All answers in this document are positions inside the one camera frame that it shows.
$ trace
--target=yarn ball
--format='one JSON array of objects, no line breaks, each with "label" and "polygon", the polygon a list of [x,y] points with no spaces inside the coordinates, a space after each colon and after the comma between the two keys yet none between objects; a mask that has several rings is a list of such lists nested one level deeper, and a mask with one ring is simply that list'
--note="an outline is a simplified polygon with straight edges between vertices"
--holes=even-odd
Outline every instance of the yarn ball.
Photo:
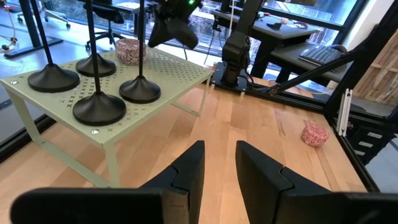
[{"label": "yarn ball", "polygon": [[[145,59],[147,52],[146,44],[143,47],[143,59]],[[139,64],[139,40],[134,39],[120,39],[116,41],[116,56],[126,65]]]}]

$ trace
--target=wooden table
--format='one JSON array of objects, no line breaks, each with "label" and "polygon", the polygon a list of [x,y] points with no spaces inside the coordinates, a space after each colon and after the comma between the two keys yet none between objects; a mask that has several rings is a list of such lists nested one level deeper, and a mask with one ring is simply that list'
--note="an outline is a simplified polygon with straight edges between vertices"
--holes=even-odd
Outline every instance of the wooden table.
[{"label": "wooden table", "polygon": [[[271,85],[265,80],[256,81]],[[205,85],[200,85],[179,102],[197,110],[204,91]],[[289,91],[311,96],[305,90]],[[330,134],[321,148],[310,147],[300,138],[309,121],[317,122]],[[59,123],[44,136],[102,178],[108,177],[104,152],[86,139]],[[210,88],[201,117],[168,106],[117,143],[121,186],[141,186],[199,139],[206,144],[201,224],[249,223],[236,177],[237,140],[247,141],[332,191],[366,191],[323,115],[217,88]],[[26,190],[92,186],[40,146],[30,143],[0,164],[0,223],[9,223],[12,200]]]}]

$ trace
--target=black round base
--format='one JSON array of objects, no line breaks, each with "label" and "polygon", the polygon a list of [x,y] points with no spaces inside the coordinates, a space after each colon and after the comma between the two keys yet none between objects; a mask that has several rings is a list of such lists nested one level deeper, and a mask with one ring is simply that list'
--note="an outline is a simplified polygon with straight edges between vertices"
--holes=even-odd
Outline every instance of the black round base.
[{"label": "black round base", "polygon": [[[96,54],[98,61],[98,75],[99,77],[107,77],[116,72],[116,65],[108,59],[101,57],[100,54]],[[87,77],[94,77],[94,66],[93,66],[93,55],[88,58],[81,59],[76,63],[76,71]]]},{"label": "black round base", "polygon": [[135,80],[124,82],[119,88],[119,94],[123,99],[131,103],[152,103],[159,99],[160,87],[145,77],[138,76]]},{"label": "black round base", "polygon": [[66,70],[56,64],[46,65],[43,70],[31,74],[27,83],[35,91],[42,93],[60,93],[68,91],[80,83],[76,72]]},{"label": "black round base", "polygon": [[126,114],[126,104],[116,96],[94,93],[83,98],[73,106],[77,121],[90,126],[113,124]]}]

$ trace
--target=pink ball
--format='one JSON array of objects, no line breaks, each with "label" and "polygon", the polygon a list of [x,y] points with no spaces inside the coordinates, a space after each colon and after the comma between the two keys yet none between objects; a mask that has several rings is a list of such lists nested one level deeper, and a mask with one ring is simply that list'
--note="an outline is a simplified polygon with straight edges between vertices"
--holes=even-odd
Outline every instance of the pink ball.
[{"label": "pink ball", "polygon": [[[145,58],[147,47],[144,43],[143,58]],[[139,40],[120,39],[116,41],[116,56],[126,65],[139,64]]]},{"label": "pink ball", "polygon": [[320,147],[328,140],[329,133],[323,127],[310,123],[304,128],[301,137],[308,145]]}]

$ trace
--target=keyboard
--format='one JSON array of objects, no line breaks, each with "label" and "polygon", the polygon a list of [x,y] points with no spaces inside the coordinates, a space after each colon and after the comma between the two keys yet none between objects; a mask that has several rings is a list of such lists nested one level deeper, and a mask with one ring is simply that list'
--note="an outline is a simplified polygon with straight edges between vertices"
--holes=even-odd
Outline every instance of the keyboard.
[{"label": "keyboard", "polygon": [[[314,65],[321,66],[341,57],[343,54],[344,53],[339,50],[318,45],[304,50],[298,58]],[[332,70],[332,72],[340,73],[345,69],[346,65],[338,67]]]}]

